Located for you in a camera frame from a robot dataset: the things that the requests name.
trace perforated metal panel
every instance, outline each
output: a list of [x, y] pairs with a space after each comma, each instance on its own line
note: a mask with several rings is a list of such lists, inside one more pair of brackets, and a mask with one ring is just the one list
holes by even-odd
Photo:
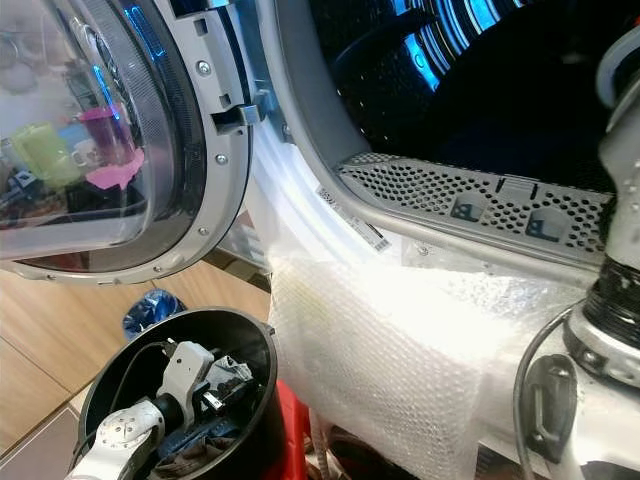
[[359, 197], [421, 223], [536, 257], [598, 265], [611, 195], [376, 153], [339, 167]]

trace washing machine door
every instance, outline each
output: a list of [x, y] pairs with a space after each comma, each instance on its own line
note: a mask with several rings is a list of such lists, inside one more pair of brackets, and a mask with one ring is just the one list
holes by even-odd
[[0, 11], [2, 267], [129, 283], [213, 248], [240, 207], [259, 117], [226, 12], [177, 18], [164, 0]]

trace label sticker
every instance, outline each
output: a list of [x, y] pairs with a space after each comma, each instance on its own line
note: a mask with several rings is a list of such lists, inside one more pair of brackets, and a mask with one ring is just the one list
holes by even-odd
[[340, 218], [342, 218], [351, 228], [353, 228], [358, 234], [364, 238], [364, 240], [376, 249], [378, 252], [382, 252], [391, 246], [391, 243], [384, 238], [384, 235], [380, 231], [371, 225], [370, 223], [361, 220], [358, 217], [351, 215], [344, 208], [338, 205], [335, 199], [324, 187], [320, 186], [316, 190], [316, 193], [336, 212]]

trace bubble wrap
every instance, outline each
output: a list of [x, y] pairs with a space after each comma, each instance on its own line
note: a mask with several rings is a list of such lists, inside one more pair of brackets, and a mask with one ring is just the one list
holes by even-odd
[[486, 424], [498, 414], [510, 428], [528, 340], [584, 294], [485, 273], [271, 264], [281, 376], [318, 414], [422, 479], [473, 478]]

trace black bucket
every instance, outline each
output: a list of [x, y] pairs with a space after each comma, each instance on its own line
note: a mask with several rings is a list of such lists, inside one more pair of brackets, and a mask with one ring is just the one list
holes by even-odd
[[[109, 407], [124, 371], [144, 345], [172, 338], [219, 348], [238, 361], [246, 362], [254, 378], [264, 386], [253, 418], [233, 444], [218, 458], [196, 472], [192, 479], [260, 479], [282, 455], [285, 435], [280, 401], [276, 392], [277, 359], [271, 339], [272, 329], [234, 310], [208, 308], [174, 315], [148, 328], [118, 352], [96, 378], [80, 416], [79, 438], [96, 430], [109, 414]], [[136, 359], [115, 409], [133, 405], [144, 396], [154, 398], [162, 384], [168, 359], [161, 349], [148, 349]], [[150, 458], [135, 479], [147, 477], [157, 458]]]

